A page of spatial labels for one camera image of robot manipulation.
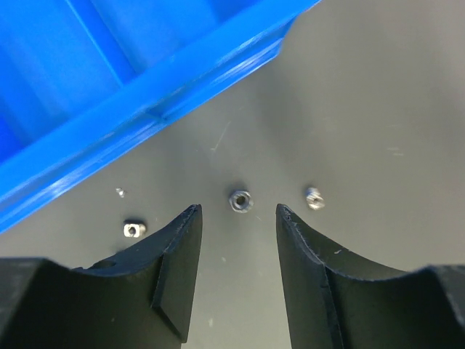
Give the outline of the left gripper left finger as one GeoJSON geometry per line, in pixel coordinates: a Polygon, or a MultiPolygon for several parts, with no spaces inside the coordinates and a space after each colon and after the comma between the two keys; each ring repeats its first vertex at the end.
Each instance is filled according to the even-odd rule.
{"type": "Polygon", "coordinates": [[[190,329],[202,228],[202,208],[192,205],[90,268],[3,258],[1,346],[180,348],[190,329]]]}

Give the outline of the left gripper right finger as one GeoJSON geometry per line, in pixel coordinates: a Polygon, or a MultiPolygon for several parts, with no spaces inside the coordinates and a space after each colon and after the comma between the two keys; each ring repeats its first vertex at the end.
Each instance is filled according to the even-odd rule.
{"type": "Polygon", "coordinates": [[[464,267],[405,272],[364,258],[276,209],[293,348],[462,348],[464,267]]]}

